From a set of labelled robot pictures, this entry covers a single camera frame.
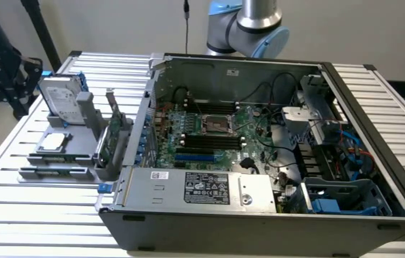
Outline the green RAM stick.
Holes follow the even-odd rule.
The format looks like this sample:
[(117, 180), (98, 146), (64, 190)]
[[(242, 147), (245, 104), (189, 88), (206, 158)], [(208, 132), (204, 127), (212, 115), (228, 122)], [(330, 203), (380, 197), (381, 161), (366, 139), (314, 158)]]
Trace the green RAM stick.
[(48, 163), (76, 163), (76, 157), (72, 156), (50, 156), (44, 157), (42, 160)]
[(85, 167), (70, 167), (70, 168), (24, 167), (19, 169), (19, 173), (36, 174), (36, 175), (57, 175), (57, 176), (90, 175), (89, 168)]

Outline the blue expansion slot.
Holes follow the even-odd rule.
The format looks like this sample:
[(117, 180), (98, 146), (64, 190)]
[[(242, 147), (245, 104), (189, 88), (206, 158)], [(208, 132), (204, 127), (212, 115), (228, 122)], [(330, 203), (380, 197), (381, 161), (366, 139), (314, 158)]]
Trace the blue expansion slot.
[(176, 154), (174, 160), (214, 162), (216, 157), (213, 155)]

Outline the black expansion slot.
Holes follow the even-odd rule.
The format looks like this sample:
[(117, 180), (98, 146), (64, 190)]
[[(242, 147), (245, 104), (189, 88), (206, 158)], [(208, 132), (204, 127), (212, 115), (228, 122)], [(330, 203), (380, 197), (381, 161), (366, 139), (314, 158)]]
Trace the black expansion slot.
[(176, 161), (173, 163), (173, 167), (177, 169), (210, 170), (213, 167), (213, 164), (209, 164), (206, 162)]

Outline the silver hard disk drive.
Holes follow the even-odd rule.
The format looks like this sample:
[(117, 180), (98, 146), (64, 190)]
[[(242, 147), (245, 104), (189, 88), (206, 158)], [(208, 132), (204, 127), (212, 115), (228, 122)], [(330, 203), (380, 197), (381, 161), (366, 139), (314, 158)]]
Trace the silver hard disk drive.
[(82, 92), (82, 79), (78, 75), (53, 75), (42, 79), (40, 92), (53, 115), (70, 125), (84, 125), (77, 105), (77, 95)]

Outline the black tripod pole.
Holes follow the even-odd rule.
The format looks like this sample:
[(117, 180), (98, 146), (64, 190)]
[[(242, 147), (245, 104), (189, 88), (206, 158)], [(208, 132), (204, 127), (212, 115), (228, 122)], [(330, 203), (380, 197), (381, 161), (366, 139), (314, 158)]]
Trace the black tripod pole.
[(61, 60), (52, 40), (50, 32), (42, 17), (40, 2), (38, 0), (20, 0), (20, 1), (29, 15), (29, 19), (33, 24), (45, 54), (48, 56), (52, 69), (57, 71), (61, 67)]

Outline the silver CPU chip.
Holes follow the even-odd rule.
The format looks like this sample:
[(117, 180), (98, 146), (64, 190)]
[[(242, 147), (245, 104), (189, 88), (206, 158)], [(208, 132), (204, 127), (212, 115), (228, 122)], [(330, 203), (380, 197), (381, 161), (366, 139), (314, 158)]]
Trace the silver CPU chip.
[(64, 133), (49, 133), (41, 142), (41, 148), (45, 151), (57, 150), (61, 147), (65, 138), (66, 135)]

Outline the grey printed parts rack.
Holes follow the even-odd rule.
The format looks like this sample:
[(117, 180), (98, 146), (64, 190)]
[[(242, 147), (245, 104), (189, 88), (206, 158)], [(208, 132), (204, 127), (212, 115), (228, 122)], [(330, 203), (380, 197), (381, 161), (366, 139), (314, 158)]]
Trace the grey printed parts rack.
[[(81, 110), (84, 125), (64, 125), (58, 116), (49, 116), (49, 126), (40, 138), (33, 152), (27, 156), (28, 165), (24, 167), (49, 167), (49, 168), (89, 168), (90, 175), (57, 176), (57, 175), (36, 175), (20, 174), (19, 181), (23, 183), (88, 183), (98, 184), (114, 181), (118, 178), (124, 154), (128, 146), (129, 136), (133, 129), (133, 120), (122, 114), (122, 128), (118, 135), (118, 144), (114, 157), (106, 167), (98, 167), (93, 160), (97, 144), (109, 119), (101, 115), (101, 111), (93, 106), (93, 94), (81, 92), (77, 95), (77, 105)], [(44, 150), (41, 142), (49, 133), (64, 133), (66, 138), (57, 150)], [(50, 156), (72, 156), (76, 157), (76, 163), (48, 163), (42, 160)]]

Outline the green graphics card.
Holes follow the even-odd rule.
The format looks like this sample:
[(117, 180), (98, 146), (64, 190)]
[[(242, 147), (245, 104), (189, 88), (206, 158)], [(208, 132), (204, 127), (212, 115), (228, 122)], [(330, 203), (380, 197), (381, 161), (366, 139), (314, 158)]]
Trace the green graphics card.
[(112, 109), (112, 116), (108, 122), (108, 126), (105, 127), (105, 130), (100, 137), (96, 152), (93, 155), (96, 165), (102, 168), (106, 167), (108, 163), (114, 157), (114, 152), (118, 144), (118, 135), (124, 125), (122, 114), (112, 89), (106, 90), (106, 100)]

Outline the green motherboard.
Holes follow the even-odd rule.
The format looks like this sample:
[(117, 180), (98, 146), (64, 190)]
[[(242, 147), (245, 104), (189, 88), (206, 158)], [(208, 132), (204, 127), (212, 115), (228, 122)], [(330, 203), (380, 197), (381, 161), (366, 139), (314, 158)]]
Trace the green motherboard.
[[(201, 117), (205, 114), (188, 113), (200, 108), (185, 102), (165, 103), (154, 116), (157, 134), (157, 168), (173, 168), (176, 154), (213, 155), (210, 170), (242, 174), (266, 175), (272, 187), (281, 190), (286, 185), (301, 182), (297, 160), (297, 142), (281, 117), (281, 110), (270, 105), (236, 104), (232, 114), (233, 134), (201, 132)], [(240, 137), (241, 150), (184, 149), (186, 135), (222, 135)]]

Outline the CPU socket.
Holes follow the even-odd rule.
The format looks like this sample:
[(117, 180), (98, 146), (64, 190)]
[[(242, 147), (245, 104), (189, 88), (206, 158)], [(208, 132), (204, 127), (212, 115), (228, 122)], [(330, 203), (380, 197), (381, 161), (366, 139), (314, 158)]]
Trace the CPU socket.
[(232, 116), (218, 114), (205, 114), (201, 117), (202, 134), (222, 133), (233, 134)]

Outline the grey power supply unit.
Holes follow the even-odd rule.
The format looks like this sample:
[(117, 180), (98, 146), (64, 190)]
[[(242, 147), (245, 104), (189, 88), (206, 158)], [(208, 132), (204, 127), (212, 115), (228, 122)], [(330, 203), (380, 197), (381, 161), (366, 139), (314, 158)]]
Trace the grey power supply unit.
[(226, 171), (126, 168), (114, 204), (124, 211), (277, 212), (269, 177)]

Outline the grey metal drive cage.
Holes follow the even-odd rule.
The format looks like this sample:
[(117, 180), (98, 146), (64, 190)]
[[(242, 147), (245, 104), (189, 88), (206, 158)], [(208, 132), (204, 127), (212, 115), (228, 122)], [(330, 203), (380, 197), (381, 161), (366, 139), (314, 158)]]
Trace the grey metal drive cage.
[(348, 126), (348, 121), (336, 108), (329, 83), (321, 75), (310, 74), (302, 77), (300, 85), (298, 103), (305, 118), (297, 134), (310, 144), (342, 145), (341, 130)]

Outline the open black PC case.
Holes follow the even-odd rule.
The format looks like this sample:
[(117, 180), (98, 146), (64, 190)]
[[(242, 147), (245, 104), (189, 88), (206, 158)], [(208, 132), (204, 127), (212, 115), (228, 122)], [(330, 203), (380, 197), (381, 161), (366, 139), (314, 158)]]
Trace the open black PC case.
[(300, 81), (316, 74), (329, 83), (348, 126), (341, 130), (342, 145), (334, 146), (308, 143), (285, 124), (297, 142), (302, 180), (372, 180), (393, 216), (305, 212), (298, 197), (302, 180), (281, 190), (272, 187), (276, 213), (124, 211), (114, 204), (120, 173), (113, 192), (101, 194), (112, 195), (112, 202), (97, 201), (96, 208), (122, 249), (360, 257), (386, 243), (405, 242), (405, 99), (376, 66), (162, 54), (150, 58), (149, 73), (121, 173), (126, 168), (157, 168), (154, 116), (162, 104), (202, 99), (270, 105), (280, 110), (300, 107)]

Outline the grey and blue disk bay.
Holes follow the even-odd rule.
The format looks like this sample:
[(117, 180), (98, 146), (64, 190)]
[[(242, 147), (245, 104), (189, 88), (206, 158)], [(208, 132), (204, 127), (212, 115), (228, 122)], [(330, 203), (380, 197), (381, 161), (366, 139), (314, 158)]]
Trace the grey and blue disk bay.
[(304, 201), (304, 211), (310, 214), (393, 216), (384, 194), (369, 179), (326, 181), (305, 178), (298, 197)]

